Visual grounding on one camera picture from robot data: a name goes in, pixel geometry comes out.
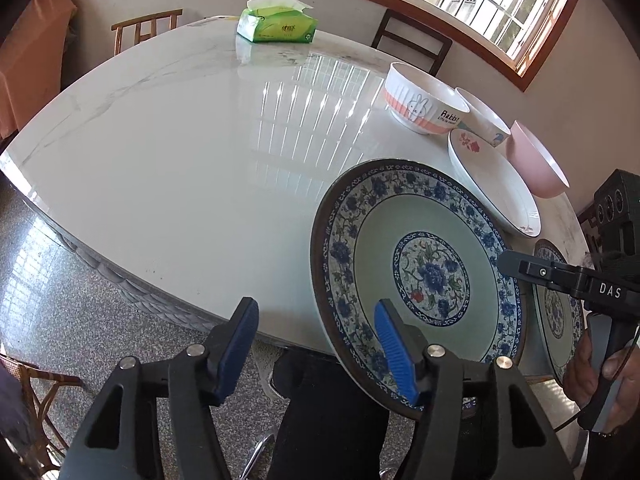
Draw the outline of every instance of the green tissue package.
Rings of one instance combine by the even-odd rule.
[[[246,7],[238,34],[249,41],[313,41],[318,20],[302,12],[313,7],[297,0],[249,0]]]

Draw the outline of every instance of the hand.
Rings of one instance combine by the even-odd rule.
[[[607,359],[602,367],[602,374],[612,379],[628,349],[622,349]],[[564,373],[562,387],[564,393],[578,406],[583,408],[591,400],[591,396],[598,387],[598,376],[591,368],[591,339],[588,332],[582,334],[574,357],[569,361]],[[634,348],[625,368],[618,376],[622,380],[616,402],[609,412],[604,433],[611,433],[617,427],[625,424],[636,412],[640,400],[640,349]]]

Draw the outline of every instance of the red flower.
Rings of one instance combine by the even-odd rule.
[[[415,300],[418,303],[420,303],[424,299],[424,294],[421,293],[420,290],[416,289],[411,293],[411,298],[412,300]]]

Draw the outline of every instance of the orange cloth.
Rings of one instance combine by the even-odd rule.
[[[3,139],[60,93],[62,49],[75,10],[71,0],[31,0],[0,46]]]

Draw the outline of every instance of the white marble table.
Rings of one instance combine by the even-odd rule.
[[[452,175],[446,137],[385,110],[388,55],[322,32],[256,45],[235,27],[203,20],[108,60],[39,113],[0,168],[73,247],[164,301],[228,318],[253,296],[260,332],[331,351],[309,271],[324,192],[373,158]],[[537,202],[541,236],[580,263],[566,196]]]

